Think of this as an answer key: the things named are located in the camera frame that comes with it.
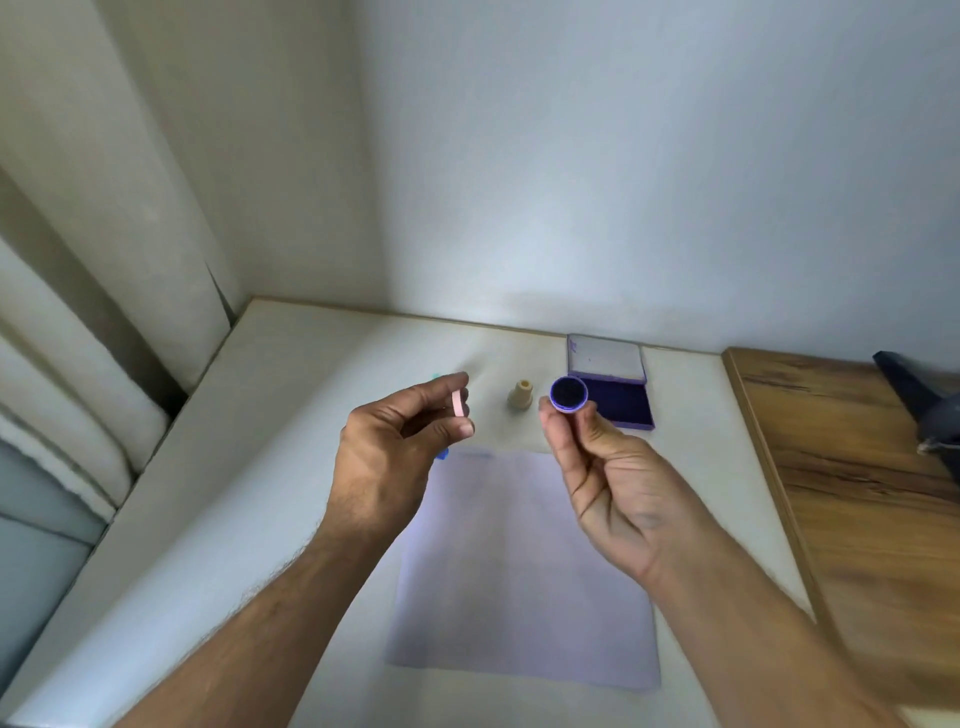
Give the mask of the person's left hand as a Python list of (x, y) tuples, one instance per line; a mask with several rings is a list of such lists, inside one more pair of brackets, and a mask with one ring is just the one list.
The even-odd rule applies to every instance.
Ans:
[(464, 371), (445, 374), (349, 413), (317, 539), (386, 548), (407, 528), (436, 455), (454, 444), (415, 444), (402, 436), (402, 428), (418, 416), (454, 416), (451, 393), (465, 391), (469, 381)]

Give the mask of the person's right hand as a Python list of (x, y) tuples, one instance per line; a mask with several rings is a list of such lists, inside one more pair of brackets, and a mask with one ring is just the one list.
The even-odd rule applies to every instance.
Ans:
[(543, 434), (560, 467), (576, 520), (594, 549), (649, 593), (689, 566), (716, 522), (678, 470), (647, 443), (647, 455), (605, 461), (576, 438), (576, 412), (538, 402)]

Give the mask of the person's right forearm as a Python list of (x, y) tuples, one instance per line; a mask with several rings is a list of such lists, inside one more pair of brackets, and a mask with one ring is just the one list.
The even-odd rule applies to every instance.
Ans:
[(911, 728), (718, 525), (666, 540), (645, 585), (722, 728)]

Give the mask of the person's left forearm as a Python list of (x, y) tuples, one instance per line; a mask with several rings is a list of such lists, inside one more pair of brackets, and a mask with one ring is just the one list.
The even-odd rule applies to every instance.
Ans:
[(270, 583), (113, 728), (286, 728), (401, 527), (324, 520)]

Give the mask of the open purple ink pad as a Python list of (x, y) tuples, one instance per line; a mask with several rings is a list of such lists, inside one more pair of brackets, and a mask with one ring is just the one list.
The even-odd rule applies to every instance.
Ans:
[(598, 413), (619, 429), (654, 431), (642, 347), (633, 342), (568, 334), (567, 373), (584, 382)]

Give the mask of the white paper sheet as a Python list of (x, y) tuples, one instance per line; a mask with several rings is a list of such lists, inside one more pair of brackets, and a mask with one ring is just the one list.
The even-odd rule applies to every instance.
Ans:
[(388, 663), (661, 685), (651, 602), (591, 545), (551, 455), (451, 452), (399, 543)]

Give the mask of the brown wooden table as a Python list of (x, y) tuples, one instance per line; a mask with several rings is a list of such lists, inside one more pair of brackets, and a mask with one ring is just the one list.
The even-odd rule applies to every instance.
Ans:
[(960, 485), (876, 364), (722, 358), (822, 634), (916, 728), (960, 728)]

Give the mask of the dark grey object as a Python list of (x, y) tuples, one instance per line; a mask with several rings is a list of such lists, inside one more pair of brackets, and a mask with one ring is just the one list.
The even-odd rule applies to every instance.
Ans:
[(893, 351), (880, 350), (872, 361), (916, 424), (917, 453), (938, 459), (960, 487), (960, 391), (943, 394)]

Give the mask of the white curtain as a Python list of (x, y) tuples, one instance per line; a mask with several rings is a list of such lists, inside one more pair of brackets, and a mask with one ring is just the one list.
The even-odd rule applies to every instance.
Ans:
[(0, 442), (126, 502), (243, 291), (97, 0), (0, 0)]

